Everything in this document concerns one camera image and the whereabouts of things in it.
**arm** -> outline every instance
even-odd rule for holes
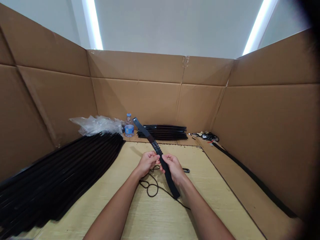
[[[159,158],[160,156],[154,151],[142,155],[138,166],[101,211],[84,236],[84,240],[121,238],[139,180],[149,172],[150,168],[160,162]]]
[[[234,240],[232,234],[183,172],[177,157],[166,154],[162,155],[162,158],[169,166],[172,180],[181,187],[187,198],[202,239]]]

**cardboard box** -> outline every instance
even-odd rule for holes
[[[85,50],[2,4],[0,28],[0,180],[79,137],[69,118],[131,112],[143,124],[218,135],[298,215],[285,215],[215,147],[186,140],[203,148],[267,239],[283,239],[304,218],[320,140],[309,31],[234,60]]]

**black handle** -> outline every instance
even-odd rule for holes
[[[172,180],[171,177],[171,172],[169,170],[168,165],[166,164],[166,162],[162,159],[162,151],[159,147],[159,145],[157,144],[156,140],[154,140],[153,136],[148,132],[148,130],[141,125],[141,123],[138,121],[137,118],[134,118],[133,123],[137,126],[137,128],[146,136],[146,138],[148,139],[148,141],[151,143],[154,151],[160,155],[160,163],[161,166],[163,168],[163,170],[165,171],[165,176],[166,176],[166,180],[167,180],[167,184],[169,186],[169,189],[172,193],[172,196],[174,199],[177,199],[178,197],[180,197],[180,193],[178,192],[176,186],[174,185],[174,182]]]
[[[153,141],[153,143],[151,143],[151,145],[153,146],[153,149],[156,152],[156,154],[160,155],[160,163],[161,163],[163,170],[165,171],[164,175],[166,176],[167,184],[169,186],[169,189],[172,193],[173,198],[177,199],[178,197],[180,197],[180,193],[178,192],[176,186],[174,185],[168,164],[166,164],[166,162],[162,158],[163,153],[162,153],[162,151],[156,141]]]

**clear plastic wrap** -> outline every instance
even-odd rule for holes
[[[112,120],[104,116],[96,116],[95,118],[90,116],[89,118],[77,117],[69,120],[81,126],[79,133],[82,136],[92,136],[100,132],[119,133],[122,136],[122,124],[124,124],[124,121],[117,118]]]

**human hand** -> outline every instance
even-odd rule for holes
[[[154,151],[145,152],[142,155],[138,166],[135,168],[135,171],[139,174],[139,177],[144,177],[151,168],[153,168],[156,164],[160,164],[159,158],[160,156]]]
[[[184,173],[178,158],[169,153],[162,155],[162,159],[168,164],[172,180],[176,185],[180,186],[187,175]],[[160,166],[160,170],[161,172],[165,173],[165,170],[163,170],[162,166]]]

